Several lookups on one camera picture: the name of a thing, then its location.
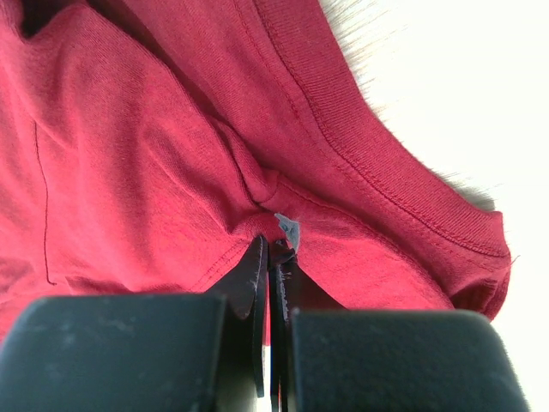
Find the dark red t-shirt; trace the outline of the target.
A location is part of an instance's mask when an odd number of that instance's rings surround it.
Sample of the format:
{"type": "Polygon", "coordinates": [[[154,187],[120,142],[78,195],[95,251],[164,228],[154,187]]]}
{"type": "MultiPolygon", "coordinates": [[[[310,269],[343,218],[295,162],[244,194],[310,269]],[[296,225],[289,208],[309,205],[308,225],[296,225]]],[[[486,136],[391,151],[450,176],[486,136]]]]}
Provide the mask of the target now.
{"type": "Polygon", "coordinates": [[[383,126],[317,2],[2,2],[2,332],[42,296],[201,292],[280,215],[346,307],[504,303],[501,214],[383,126]]]}

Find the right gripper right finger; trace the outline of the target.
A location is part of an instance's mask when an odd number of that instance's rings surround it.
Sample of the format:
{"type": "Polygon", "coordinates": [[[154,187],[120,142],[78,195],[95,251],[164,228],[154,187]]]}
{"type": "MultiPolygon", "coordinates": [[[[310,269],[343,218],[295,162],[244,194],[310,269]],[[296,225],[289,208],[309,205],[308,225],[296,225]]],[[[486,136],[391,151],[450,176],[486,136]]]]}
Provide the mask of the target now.
{"type": "Polygon", "coordinates": [[[474,312],[347,310],[269,252],[274,411],[525,411],[504,345],[474,312]]]}

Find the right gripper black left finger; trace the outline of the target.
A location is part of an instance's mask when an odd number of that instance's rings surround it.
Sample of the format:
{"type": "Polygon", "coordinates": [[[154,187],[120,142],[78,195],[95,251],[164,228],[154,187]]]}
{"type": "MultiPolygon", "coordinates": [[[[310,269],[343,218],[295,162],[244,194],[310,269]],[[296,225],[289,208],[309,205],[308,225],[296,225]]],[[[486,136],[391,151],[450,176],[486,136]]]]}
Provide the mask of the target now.
{"type": "Polygon", "coordinates": [[[268,244],[201,294],[36,300],[1,347],[4,411],[252,411],[268,244]]]}

